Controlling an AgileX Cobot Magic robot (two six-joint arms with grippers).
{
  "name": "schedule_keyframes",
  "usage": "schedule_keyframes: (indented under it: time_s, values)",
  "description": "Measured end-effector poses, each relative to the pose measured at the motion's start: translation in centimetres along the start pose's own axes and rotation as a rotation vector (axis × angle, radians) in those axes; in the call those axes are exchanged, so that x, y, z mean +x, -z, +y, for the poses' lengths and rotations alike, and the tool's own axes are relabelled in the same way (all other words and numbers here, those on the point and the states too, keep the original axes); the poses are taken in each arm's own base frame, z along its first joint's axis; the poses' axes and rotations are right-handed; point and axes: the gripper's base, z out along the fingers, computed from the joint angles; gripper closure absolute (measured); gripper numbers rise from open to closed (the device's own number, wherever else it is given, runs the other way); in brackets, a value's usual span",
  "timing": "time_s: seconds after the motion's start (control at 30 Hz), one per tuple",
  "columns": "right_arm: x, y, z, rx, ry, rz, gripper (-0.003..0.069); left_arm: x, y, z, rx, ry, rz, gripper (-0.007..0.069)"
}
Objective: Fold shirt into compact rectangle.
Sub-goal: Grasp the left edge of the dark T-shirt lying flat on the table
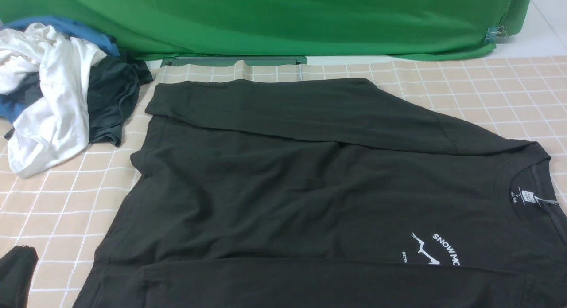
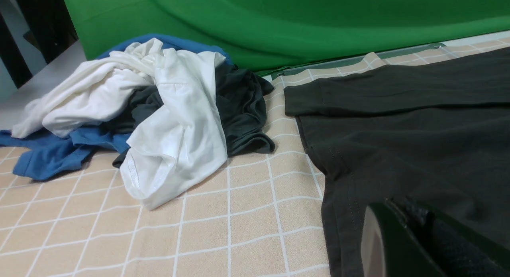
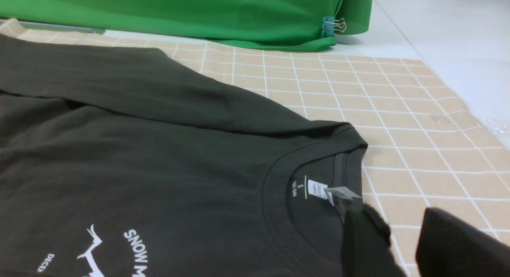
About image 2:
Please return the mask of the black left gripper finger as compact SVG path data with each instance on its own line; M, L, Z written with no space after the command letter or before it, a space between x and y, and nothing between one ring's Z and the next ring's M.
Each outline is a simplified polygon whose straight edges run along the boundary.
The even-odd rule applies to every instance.
M509 250L426 204L372 203L361 242L365 277L508 277Z

